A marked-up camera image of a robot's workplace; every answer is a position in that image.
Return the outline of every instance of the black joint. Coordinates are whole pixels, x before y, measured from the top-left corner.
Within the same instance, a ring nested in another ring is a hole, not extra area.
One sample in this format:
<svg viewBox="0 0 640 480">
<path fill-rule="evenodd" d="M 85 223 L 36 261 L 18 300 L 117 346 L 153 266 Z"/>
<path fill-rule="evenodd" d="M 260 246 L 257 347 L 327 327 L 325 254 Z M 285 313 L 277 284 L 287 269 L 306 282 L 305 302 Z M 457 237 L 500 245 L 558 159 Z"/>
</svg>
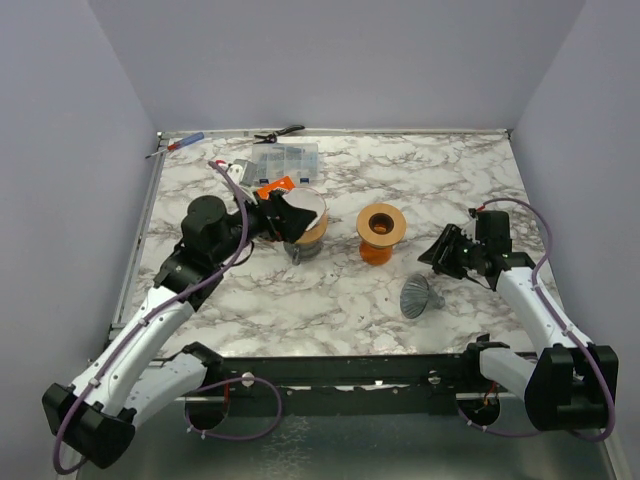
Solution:
<svg viewBox="0 0 640 480">
<path fill-rule="evenodd" d="M 207 368 L 222 365 L 224 358 L 200 342 L 193 342 L 182 347 L 182 353 L 193 355 Z"/>
<path fill-rule="evenodd" d="M 618 357 L 608 346 L 590 345 L 615 398 Z M 562 345 L 545 348 L 525 390 L 525 406 L 538 430 L 603 428 L 609 412 L 604 394 L 582 352 Z"/>
<path fill-rule="evenodd" d="M 120 410 L 118 414 L 118 420 L 122 420 L 123 422 L 132 423 L 133 418 L 136 416 L 138 411 L 135 408 L 123 408 Z"/>
<path fill-rule="evenodd" d="M 51 433 L 58 433 L 77 398 L 70 388 L 57 383 L 47 389 L 42 405 Z M 133 440 L 135 427 L 130 419 L 130 413 L 125 412 L 121 419 L 82 403 L 69 422 L 63 440 L 99 468 L 107 468 L 120 458 Z"/>
<path fill-rule="evenodd" d="M 273 192 L 270 192 L 269 200 L 260 199 L 257 204 L 246 202 L 245 207 L 246 241 L 266 235 L 271 240 L 294 243 L 316 218 L 315 212 L 293 207 L 282 195 Z M 209 279 L 205 287 L 182 300 L 198 311 L 222 281 L 222 276 L 214 281 L 210 280 L 211 276 L 239 246 L 246 246 L 240 245 L 242 223 L 241 212 L 229 215 L 224 202 L 217 197 L 205 195 L 193 200 L 181 223 L 182 239 L 162 263 L 154 286 L 178 294 Z"/>
<path fill-rule="evenodd" d="M 476 211 L 475 237 L 487 255 L 510 253 L 512 241 L 509 214 L 501 210 Z"/>
<path fill-rule="evenodd" d="M 503 342 L 491 342 L 489 334 L 480 335 L 475 343 L 467 345 L 462 354 L 465 364 L 465 373 L 469 381 L 474 383 L 484 383 L 486 379 L 480 373 L 480 352 L 488 348 L 510 348 Z"/>
</svg>

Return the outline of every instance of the wooden spool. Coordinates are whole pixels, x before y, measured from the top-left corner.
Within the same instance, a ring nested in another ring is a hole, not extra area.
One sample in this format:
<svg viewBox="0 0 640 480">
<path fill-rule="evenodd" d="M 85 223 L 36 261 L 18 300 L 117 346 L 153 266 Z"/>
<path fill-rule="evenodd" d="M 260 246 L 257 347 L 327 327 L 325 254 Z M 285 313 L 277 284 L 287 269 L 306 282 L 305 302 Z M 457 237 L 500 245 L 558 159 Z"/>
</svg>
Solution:
<svg viewBox="0 0 640 480">
<path fill-rule="evenodd" d="M 374 203 L 360 212 L 356 229 L 362 238 L 362 259 L 370 265 L 383 265 L 391 258 L 393 246 L 404 237 L 407 221 L 396 207 Z"/>
</svg>

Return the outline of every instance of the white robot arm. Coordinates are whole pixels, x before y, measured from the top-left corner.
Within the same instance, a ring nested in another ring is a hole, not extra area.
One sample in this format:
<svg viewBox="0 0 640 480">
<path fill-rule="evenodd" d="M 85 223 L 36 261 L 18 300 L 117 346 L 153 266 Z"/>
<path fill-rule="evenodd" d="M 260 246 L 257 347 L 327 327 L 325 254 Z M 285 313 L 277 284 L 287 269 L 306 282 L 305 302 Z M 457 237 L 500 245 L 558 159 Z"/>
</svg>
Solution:
<svg viewBox="0 0 640 480">
<path fill-rule="evenodd" d="M 245 245 L 258 235 L 295 242 L 316 217 L 315 212 L 291 206 L 280 193 L 272 192 L 268 200 L 237 198 L 245 203 L 244 212 L 232 215 L 217 197 L 191 202 L 181 224 L 182 239 L 134 317 L 71 385 L 53 384 L 45 392 L 42 402 L 56 449 L 64 441 L 106 468 L 126 450 L 136 426 L 201 386 L 209 365 L 188 352 L 160 369 L 146 368 L 220 284 L 221 273 L 230 268 L 222 263 L 239 253 L 243 239 Z M 68 473 L 59 465 L 56 469 Z"/>
<path fill-rule="evenodd" d="M 473 220 L 464 229 L 447 225 L 419 261 L 457 279 L 469 279 L 469 270 L 484 276 L 513 309 L 538 357 L 534 365 L 505 344 L 478 342 L 470 345 L 478 374 L 522 399 L 538 430 L 603 426 L 613 406 L 617 356 L 608 346 L 594 345 L 534 277 L 531 258 L 512 251 L 506 212 L 470 213 Z"/>
</svg>

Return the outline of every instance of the white wall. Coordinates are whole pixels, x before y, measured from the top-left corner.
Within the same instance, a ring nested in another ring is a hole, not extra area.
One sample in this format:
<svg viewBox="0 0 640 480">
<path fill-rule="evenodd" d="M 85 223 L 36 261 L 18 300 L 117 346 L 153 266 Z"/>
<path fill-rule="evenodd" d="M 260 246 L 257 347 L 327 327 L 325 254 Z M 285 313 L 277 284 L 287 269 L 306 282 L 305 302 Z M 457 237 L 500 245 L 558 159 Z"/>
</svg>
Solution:
<svg viewBox="0 0 640 480">
<path fill-rule="evenodd" d="M 161 130 L 512 128 L 584 0 L 90 0 Z"/>
<path fill-rule="evenodd" d="M 588 0 L 514 132 L 556 236 L 563 303 L 620 357 L 618 431 L 640 475 L 640 2 Z"/>
<path fill-rule="evenodd" d="M 155 129 L 85 0 L 0 13 L 0 477 L 53 478 L 40 399 L 106 337 Z"/>
</svg>

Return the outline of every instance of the marble tabletop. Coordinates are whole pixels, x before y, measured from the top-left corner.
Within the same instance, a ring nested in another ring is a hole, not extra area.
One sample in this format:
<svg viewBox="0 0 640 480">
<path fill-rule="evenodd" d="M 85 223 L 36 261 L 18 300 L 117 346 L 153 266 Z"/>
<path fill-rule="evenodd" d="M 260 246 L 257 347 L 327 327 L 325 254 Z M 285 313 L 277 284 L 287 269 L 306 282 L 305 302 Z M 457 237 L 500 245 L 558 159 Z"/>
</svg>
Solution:
<svg viewBox="0 0 640 480">
<path fill-rule="evenodd" d="M 252 258 L 226 274 L 161 354 L 193 341 L 226 356 L 452 353 L 463 351 L 482 333 L 514 349 L 532 350 L 496 293 L 436 276 L 417 261 L 447 223 L 468 221 L 469 207 L 497 196 L 526 199 L 505 134 L 354 134 L 287 137 L 282 142 L 318 143 L 323 178 L 312 186 L 329 208 L 324 249 L 313 261 L 294 266 L 281 244 L 257 244 Z M 250 159 L 250 140 L 206 138 L 166 159 L 134 308 L 180 239 L 189 202 L 214 194 L 233 208 L 222 179 L 207 166 L 207 160 L 218 158 Z M 391 260 L 373 267 L 360 259 L 356 217 L 376 202 L 399 208 L 408 228 Z M 510 212 L 514 247 L 537 261 L 543 247 L 533 218 L 520 207 L 500 208 Z M 400 313 L 400 289 L 418 272 L 444 296 L 446 306 L 408 320 Z M 550 269 L 541 276 L 557 298 Z"/>
</svg>

